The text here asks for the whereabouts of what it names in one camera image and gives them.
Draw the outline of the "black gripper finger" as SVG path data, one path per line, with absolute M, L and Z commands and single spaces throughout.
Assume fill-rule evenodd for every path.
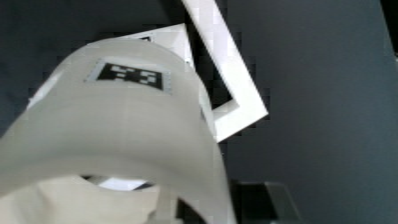
M 304 224 L 281 183 L 232 181 L 230 189 L 239 224 Z

